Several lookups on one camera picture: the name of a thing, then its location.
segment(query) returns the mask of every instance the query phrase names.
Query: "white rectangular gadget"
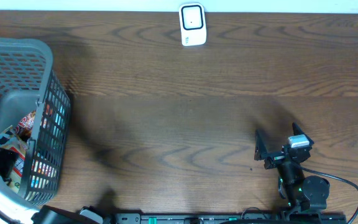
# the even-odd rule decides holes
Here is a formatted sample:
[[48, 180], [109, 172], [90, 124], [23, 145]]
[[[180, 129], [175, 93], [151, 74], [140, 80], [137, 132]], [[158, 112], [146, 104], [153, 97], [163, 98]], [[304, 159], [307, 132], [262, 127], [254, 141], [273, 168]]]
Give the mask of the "white rectangular gadget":
[[199, 3], [184, 4], [179, 9], [181, 43], [183, 46], [206, 42], [204, 7]]

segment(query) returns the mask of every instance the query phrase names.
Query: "white backdrop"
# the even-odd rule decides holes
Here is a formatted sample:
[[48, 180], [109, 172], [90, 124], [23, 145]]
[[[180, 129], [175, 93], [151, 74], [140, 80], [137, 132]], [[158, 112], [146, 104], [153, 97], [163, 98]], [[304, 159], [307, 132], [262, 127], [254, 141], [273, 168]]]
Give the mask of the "white backdrop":
[[[177, 12], [183, 0], [0, 0], [0, 9]], [[200, 0], [206, 12], [358, 13], [358, 0]]]

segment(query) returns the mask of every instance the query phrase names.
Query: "snack package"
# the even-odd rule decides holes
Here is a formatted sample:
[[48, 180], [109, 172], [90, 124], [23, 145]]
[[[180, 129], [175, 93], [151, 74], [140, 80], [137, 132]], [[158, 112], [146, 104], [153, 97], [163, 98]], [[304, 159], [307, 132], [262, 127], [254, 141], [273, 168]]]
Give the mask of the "snack package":
[[29, 146], [17, 136], [13, 127], [10, 126], [0, 133], [0, 147], [19, 154], [19, 158], [16, 160], [13, 171], [9, 176], [12, 182], [8, 185], [15, 193], [18, 193], [22, 180], [25, 152], [29, 149]]
[[16, 128], [14, 129], [16, 134], [24, 141], [31, 137], [32, 127], [34, 125], [35, 111], [27, 114], [24, 118], [19, 121]]

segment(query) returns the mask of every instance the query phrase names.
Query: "gray basket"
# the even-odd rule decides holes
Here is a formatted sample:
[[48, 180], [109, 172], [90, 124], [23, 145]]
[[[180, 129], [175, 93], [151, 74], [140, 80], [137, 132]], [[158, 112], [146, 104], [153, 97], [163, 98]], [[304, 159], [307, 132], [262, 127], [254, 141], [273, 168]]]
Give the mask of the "gray basket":
[[70, 100], [52, 63], [39, 40], [0, 38], [0, 132], [36, 110], [18, 193], [34, 205], [57, 192], [70, 119]]

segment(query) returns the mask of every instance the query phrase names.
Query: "wood grain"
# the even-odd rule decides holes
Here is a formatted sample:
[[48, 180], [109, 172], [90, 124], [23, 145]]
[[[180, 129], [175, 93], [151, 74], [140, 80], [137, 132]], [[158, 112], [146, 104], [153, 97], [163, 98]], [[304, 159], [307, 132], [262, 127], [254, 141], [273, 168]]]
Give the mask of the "wood grain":
[[[36, 38], [74, 96], [58, 195], [66, 210], [241, 212], [284, 205], [254, 130], [278, 149], [297, 121], [305, 167], [358, 184], [358, 15], [208, 13], [205, 45], [177, 13], [0, 11], [0, 37]], [[331, 180], [328, 211], [358, 194]]]

